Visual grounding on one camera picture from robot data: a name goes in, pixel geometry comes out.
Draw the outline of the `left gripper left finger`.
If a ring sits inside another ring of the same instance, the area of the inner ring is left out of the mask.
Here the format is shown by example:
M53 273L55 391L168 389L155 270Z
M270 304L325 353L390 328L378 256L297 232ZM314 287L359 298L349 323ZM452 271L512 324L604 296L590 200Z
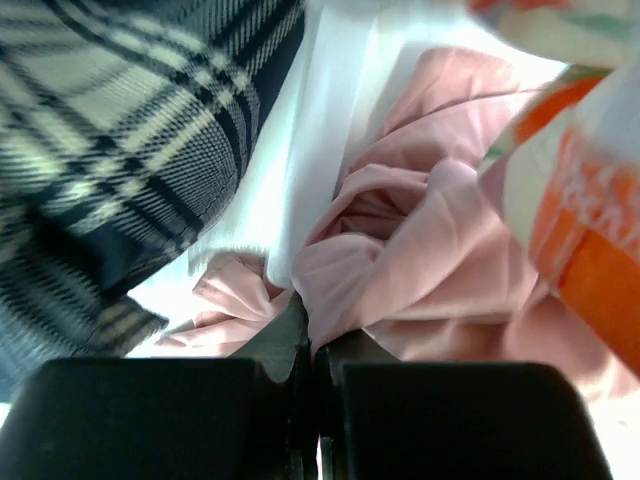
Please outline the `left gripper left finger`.
M231 358L255 361L276 384L286 383L298 368L305 370L308 316L300 295L293 294L283 311Z

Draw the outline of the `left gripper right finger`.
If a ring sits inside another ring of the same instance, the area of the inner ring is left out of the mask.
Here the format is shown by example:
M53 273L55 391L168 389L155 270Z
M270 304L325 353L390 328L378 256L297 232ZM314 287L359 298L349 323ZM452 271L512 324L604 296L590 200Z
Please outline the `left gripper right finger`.
M363 330L342 335L315 356L316 377L324 388L337 388L360 378L369 383L400 364L400 360Z

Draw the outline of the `pink pleated skirt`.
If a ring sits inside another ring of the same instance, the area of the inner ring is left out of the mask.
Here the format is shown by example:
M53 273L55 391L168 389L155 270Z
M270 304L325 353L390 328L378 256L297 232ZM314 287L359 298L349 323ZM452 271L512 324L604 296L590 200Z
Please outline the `pink pleated skirt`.
M405 361L548 363L590 402L638 397L478 189L481 158L543 85L473 50L419 58L293 262L314 349L361 329Z

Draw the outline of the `navy plaid skirt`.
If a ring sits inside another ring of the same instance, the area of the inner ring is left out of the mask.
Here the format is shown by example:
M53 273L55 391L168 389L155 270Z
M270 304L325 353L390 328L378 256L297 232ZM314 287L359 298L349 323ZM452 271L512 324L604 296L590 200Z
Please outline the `navy plaid skirt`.
M128 293L235 195L303 38L300 1L1 5L1 398L123 356Z

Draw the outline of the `orange floral skirt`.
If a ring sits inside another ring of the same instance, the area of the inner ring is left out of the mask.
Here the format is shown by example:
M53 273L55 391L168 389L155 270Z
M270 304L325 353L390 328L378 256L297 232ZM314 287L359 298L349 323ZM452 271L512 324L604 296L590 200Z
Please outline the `orange floral skirt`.
M561 62L499 136L480 184L540 276L639 368L639 5L471 1L501 40Z

